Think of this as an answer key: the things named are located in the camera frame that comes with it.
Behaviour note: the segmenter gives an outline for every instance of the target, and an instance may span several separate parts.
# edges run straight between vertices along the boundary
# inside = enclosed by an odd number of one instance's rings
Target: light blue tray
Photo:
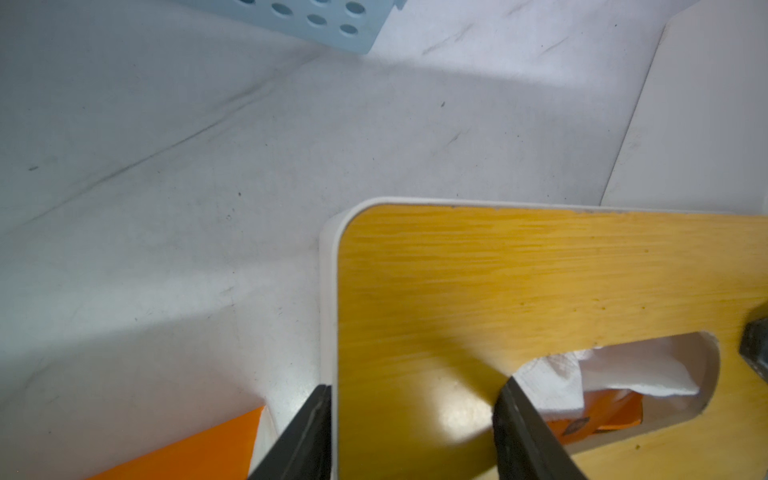
[[[294,37],[365,54],[406,0],[175,0]]]

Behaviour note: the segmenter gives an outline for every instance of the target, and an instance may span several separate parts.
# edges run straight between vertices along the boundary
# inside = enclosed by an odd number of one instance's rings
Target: white paper towel
[[[584,392],[629,389],[657,397],[699,392],[685,365],[672,355],[669,338],[534,359],[514,377],[545,420],[581,416]]]

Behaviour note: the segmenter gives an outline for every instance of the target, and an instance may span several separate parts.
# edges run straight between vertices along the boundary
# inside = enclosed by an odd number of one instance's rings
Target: yellow wood grain surface
[[[380,205],[343,234],[338,300],[341,480],[473,478],[523,363],[696,331],[720,344],[707,409],[575,461],[593,480],[768,469],[768,384],[737,352],[766,313],[768,217]]]

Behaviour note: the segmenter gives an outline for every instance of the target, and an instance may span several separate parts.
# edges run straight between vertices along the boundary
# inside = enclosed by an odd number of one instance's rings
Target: white panel
[[[662,35],[602,204],[766,212],[768,2],[705,0]]]

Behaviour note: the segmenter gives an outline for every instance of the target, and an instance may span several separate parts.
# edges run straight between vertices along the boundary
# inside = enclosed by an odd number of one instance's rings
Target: orange package
[[[589,435],[622,430],[643,422],[643,396],[631,390],[600,390],[584,394],[584,416],[547,422],[562,445]]]
[[[261,407],[88,480],[245,480],[275,440]]]

